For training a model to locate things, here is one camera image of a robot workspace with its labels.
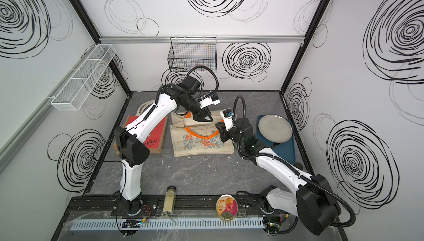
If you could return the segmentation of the cream floral canvas tote bag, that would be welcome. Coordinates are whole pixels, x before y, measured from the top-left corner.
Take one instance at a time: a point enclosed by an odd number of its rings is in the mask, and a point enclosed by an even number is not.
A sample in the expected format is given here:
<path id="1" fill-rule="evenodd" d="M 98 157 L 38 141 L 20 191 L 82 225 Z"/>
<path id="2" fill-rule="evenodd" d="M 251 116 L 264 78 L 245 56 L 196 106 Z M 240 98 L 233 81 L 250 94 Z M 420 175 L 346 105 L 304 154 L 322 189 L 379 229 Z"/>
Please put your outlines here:
<path id="1" fill-rule="evenodd" d="M 232 142 L 222 142 L 215 124 L 222 122 L 219 111 L 212 111 L 213 122 L 197 122 L 192 113 L 171 114 L 170 126 L 173 155 L 190 157 L 205 154 L 234 154 Z"/>

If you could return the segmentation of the red Christmas jute bag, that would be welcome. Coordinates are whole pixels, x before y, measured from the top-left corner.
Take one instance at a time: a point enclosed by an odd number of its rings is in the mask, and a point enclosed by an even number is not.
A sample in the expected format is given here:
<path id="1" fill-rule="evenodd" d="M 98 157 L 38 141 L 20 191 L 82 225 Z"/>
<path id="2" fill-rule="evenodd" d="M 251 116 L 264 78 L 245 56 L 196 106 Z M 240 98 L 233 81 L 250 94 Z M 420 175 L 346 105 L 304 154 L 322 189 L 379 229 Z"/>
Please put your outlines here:
<path id="1" fill-rule="evenodd" d="M 140 105 L 136 115 L 130 115 L 127 117 L 124 126 L 126 127 L 133 121 L 135 121 L 142 113 L 144 113 L 152 104 L 153 100 L 147 101 Z M 167 126 L 167 116 L 163 118 L 160 123 L 151 131 L 146 138 L 144 145 L 150 150 L 151 154 L 161 153 L 163 147 L 163 140 L 165 136 L 165 130 Z"/>

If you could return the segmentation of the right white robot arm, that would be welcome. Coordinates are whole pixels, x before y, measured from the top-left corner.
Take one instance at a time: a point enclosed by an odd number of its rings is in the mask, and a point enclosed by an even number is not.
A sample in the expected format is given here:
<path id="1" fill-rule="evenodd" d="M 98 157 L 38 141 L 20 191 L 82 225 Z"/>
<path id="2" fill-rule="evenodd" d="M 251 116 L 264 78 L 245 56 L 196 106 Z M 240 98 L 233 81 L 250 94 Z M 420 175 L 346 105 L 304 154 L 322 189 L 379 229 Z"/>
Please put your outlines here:
<path id="1" fill-rule="evenodd" d="M 311 175 L 282 159 L 252 131 L 241 132 L 237 126 L 227 130 L 223 122 L 215 126 L 222 142 L 232 141 L 243 159 L 268 171 L 288 188 L 265 193 L 272 209 L 295 215 L 314 235 L 320 235 L 341 214 L 335 194 L 322 175 Z"/>

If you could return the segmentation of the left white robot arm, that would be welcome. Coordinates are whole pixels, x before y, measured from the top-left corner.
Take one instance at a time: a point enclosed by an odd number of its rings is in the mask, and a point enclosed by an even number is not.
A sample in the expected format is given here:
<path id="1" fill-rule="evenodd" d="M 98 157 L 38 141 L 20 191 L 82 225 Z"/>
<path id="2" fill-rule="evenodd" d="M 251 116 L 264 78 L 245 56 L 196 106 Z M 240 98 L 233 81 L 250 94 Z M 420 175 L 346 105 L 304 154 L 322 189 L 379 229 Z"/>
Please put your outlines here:
<path id="1" fill-rule="evenodd" d="M 145 112 L 129 125 L 114 129 L 119 157 L 124 166 L 121 196 L 126 201 L 132 202 L 141 194 L 142 166 L 150 155 L 144 142 L 162 119 L 180 106 L 190 112 L 196 122 L 213 121 L 208 106 L 194 97 L 200 86 L 201 83 L 189 75 L 180 84 L 163 85 Z"/>

